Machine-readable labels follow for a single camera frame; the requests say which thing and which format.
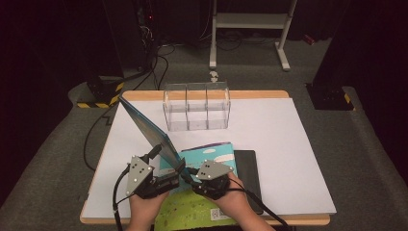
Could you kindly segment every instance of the wooden table edge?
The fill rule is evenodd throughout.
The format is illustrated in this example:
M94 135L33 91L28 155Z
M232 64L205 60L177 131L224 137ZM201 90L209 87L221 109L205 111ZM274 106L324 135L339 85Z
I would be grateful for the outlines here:
M162 90L127 90L122 93L129 101L163 100ZM289 98L284 90L229 90L231 99Z
M281 225L279 221L269 217L261 216L270 225ZM330 215L318 214L318 215L287 215L280 216L286 223L291 226L323 226L330 222ZM83 218L80 217L80 221L84 224L115 224L114 218ZM122 218L122 224L128 224L129 218Z

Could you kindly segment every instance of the gray carpet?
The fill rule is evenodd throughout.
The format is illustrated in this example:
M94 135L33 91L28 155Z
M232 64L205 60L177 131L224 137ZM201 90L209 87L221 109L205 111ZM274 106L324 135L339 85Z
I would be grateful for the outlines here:
M316 111L310 101L304 84L312 82L328 44L287 41L290 72L282 71L271 42L244 43L232 51L218 49L219 81L226 80L231 90L286 90L293 98L338 211L326 226L297 230L408 230L407 186L375 136L354 89L344 88L356 107L352 112ZM218 45L228 48L235 44ZM208 48L180 45L167 54L172 50L172 46L160 50L169 62L164 83L210 81ZM159 59L158 77L165 67ZM124 90L133 89L141 80L126 82ZM84 87L81 84L69 93L73 104ZM155 89L152 76L139 89ZM2 206L1 231L115 230L114 225L88 225L79 220L93 176L83 160L84 141L105 111L73 106ZM115 108L108 116L112 121ZM93 167L110 130L106 120L99 121L89 136L87 157Z

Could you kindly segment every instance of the green book cover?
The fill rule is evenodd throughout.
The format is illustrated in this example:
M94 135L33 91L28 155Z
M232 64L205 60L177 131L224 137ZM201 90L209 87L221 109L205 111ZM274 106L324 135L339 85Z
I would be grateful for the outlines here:
M186 158L187 167L200 168L205 160L212 160L232 167L237 174L234 149L230 142L184 150L179 155ZM161 174L172 170L165 160L161 160ZM193 192L191 186L181 180L180 187L172 190L163 203L156 217L155 230L182 230L232 224L237 223L224 216L216 204Z

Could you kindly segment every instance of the metal bracket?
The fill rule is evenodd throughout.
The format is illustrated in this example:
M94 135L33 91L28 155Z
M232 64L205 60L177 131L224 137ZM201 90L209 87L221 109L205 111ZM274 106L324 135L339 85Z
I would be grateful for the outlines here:
M233 167L229 167L218 162L205 160L195 176L199 180L214 180L219 176L225 175L233 170Z
M129 169L129 177L126 187L126 195L130 195L143 181L152 175L154 167L145 163L141 158L132 156Z

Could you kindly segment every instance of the human hand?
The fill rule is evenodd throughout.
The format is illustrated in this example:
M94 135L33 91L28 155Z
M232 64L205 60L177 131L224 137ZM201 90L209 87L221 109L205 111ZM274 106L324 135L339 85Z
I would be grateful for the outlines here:
M169 192L165 192L149 199L142 199L136 194L129 197L131 217L126 231L150 230L168 194Z
M229 172L228 178L230 179L229 189L242 189L243 182L234 173ZM234 219L244 231L275 230L252 210L245 192L230 191L218 200L208 199L213 201L224 215Z
M228 173L228 178L230 179L229 189L242 189L242 180L239 179L233 172ZM245 192L231 191L227 192L218 200L210 200L213 201L219 209L221 209L224 215L233 218L236 221L239 221L239 219L245 218L249 214L253 213L248 200L246 199Z

